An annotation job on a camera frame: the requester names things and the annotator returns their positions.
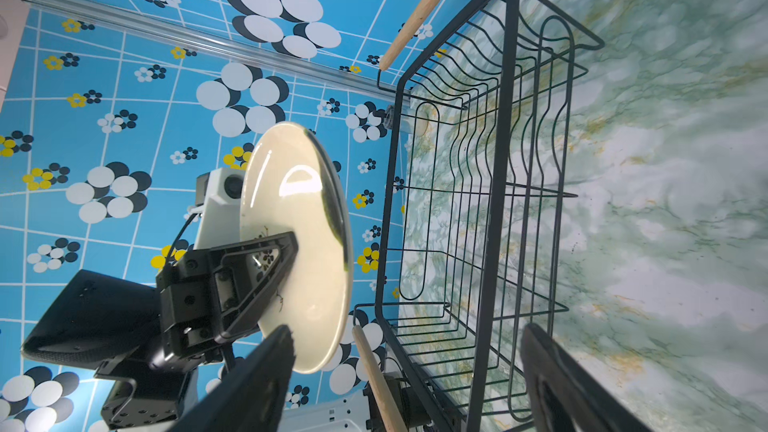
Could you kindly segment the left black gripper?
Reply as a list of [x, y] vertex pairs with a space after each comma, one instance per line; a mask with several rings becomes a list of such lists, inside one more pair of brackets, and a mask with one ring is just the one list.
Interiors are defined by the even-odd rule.
[[156, 276], [160, 335], [149, 367], [190, 372], [224, 360], [223, 346], [259, 328], [258, 322], [291, 271], [299, 251], [292, 232], [208, 251], [188, 251]]

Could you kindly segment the black wire dish rack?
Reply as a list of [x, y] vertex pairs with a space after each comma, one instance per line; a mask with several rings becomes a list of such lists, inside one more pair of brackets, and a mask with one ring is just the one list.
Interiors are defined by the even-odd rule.
[[372, 310], [419, 431], [532, 425], [520, 340], [551, 332], [578, 56], [602, 40], [549, 0], [470, 0], [394, 94]]

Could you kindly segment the cream small plate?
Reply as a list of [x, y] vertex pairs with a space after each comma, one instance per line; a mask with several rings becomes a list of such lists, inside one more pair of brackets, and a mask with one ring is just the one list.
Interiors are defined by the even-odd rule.
[[263, 335], [286, 325], [294, 371], [312, 374], [333, 358], [345, 331], [354, 259], [344, 190], [335, 167], [307, 128], [280, 122], [261, 137], [245, 174], [243, 241], [290, 232], [298, 250], [258, 321]]

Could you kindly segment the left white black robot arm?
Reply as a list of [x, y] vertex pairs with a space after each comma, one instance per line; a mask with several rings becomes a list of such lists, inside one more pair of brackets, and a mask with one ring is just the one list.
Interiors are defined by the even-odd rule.
[[78, 272], [22, 344], [24, 357], [112, 382], [111, 429], [274, 431], [295, 352], [286, 326], [250, 357], [233, 343], [260, 319], [299, 247], [291, 232], [193, 250], [155, 286]]

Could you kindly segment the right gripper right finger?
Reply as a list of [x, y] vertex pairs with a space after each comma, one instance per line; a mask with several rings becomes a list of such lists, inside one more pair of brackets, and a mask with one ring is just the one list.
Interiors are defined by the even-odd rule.
[[539, 325], [524, 328], [520, 357], [536, 430], [650, 431]]

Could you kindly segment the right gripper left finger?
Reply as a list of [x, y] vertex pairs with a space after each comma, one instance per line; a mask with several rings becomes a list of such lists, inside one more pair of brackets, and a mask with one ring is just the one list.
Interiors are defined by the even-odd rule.
[[281, 325], [171, 429], [276, 431], [294, 362], [291, 331]]

